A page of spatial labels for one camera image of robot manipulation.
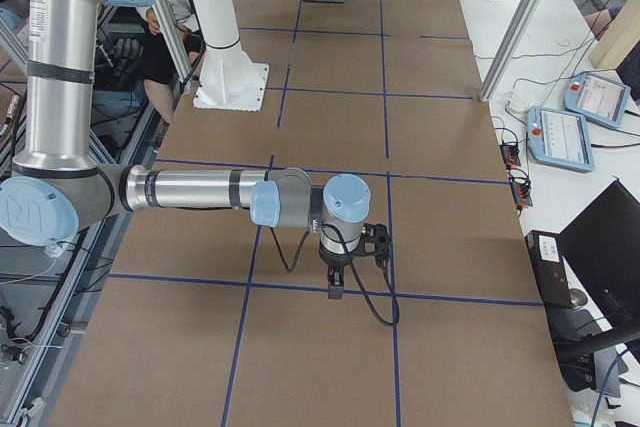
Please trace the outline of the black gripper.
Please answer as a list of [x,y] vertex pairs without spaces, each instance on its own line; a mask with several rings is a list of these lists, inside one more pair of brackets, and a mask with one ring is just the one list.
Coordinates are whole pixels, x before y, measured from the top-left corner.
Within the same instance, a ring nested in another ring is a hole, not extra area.
[[334,253],[324,246],[319,247],[321,260],[327,266],[328,298],[341,299],[344,294],[344,268],[358,256],[355,252]]

